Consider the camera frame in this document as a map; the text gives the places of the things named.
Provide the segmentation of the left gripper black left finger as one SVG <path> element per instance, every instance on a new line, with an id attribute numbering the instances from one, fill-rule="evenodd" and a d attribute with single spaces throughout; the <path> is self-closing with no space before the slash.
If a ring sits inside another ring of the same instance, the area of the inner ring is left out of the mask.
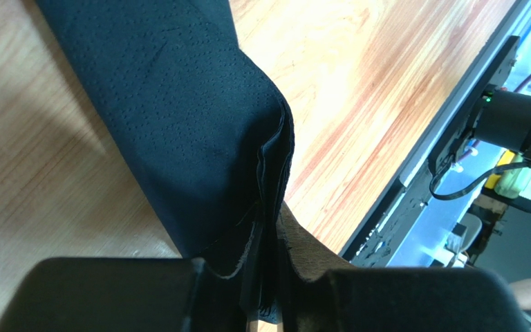
<path id="1" fill-rule="evenodd" d="M 202 259 L 52 258 L 23 279 L 0 331 L 244 331 L 227 279 Z"/>

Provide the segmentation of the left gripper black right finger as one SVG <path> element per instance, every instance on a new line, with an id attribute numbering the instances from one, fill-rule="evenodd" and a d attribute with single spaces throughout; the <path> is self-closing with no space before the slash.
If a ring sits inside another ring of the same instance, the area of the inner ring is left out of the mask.
<path id="1" fill-rule="evenodd" d="M 277 219 L 282 331 L 527 331 L 500 277 L 464 268 L 358 268 L 283 205 Z"/>

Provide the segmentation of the black paper napkin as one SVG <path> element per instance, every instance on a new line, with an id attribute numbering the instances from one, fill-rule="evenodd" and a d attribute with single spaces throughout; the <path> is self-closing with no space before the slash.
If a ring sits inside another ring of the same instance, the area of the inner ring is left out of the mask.
<path id="1" fill-rule="evenodd" d="M 37 5 L 183 257 L 243 220 L 274 234 L 292 114 L 240 49 L 228 1 Z"/>

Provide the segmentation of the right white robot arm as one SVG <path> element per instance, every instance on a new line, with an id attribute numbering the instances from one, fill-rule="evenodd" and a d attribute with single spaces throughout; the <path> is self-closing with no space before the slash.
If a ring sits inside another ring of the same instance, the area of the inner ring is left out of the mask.
<path id="1" fill-rule="evenodd" d="M 474 110 L 472 136 L 521 154 L 531 168 L 531 95 L 486 90 Z"/>

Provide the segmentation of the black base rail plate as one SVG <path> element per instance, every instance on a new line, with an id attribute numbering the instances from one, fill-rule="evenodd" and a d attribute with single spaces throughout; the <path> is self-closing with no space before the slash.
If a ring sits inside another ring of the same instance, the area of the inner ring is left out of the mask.
<path id="1" fill-rule="evenodd" d="M 451 167 L 462 161 L 472 141 L 468 119 L 486 88 L 503 86 L 510 75 L 521 38 L 510 35 L 487 43 L 477 60 L 446 100 L 429 128 L 415 143 L 373 207 L 340 251 L 356 266 L 429 266 L 445 246 L 469 198 L 436 200 L 429 191 L 434 174 L 445 170 L 444 190 L 471 178 Z"/>

